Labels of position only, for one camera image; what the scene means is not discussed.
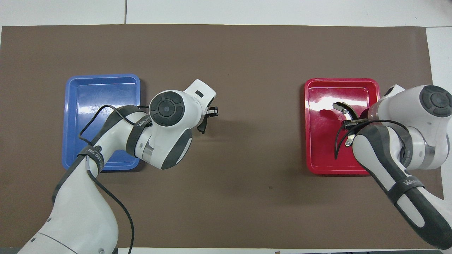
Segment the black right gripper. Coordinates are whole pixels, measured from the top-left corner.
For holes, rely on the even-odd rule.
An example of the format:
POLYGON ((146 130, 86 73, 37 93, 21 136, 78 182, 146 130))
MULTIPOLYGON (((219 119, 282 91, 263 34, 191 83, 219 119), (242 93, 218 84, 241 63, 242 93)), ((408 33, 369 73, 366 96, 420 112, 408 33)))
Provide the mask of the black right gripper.
POLYGON ((369 124, 369 120, 367 118, 356 119, 356 120, 345 120, 342 122, 342 128, 359 128, 360 126, 364 126, 369 124))

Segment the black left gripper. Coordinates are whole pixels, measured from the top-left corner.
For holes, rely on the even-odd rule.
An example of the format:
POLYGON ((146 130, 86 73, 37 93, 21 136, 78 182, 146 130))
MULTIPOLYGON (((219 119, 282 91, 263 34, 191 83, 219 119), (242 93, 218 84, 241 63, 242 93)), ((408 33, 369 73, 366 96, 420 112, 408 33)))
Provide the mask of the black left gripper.
POLYGON ((217 116, 219 116, 218 107, 207 107, 202 121, 205 122, 207 120, 207 118, 209 118, 209 117, 217 117, 217 116))

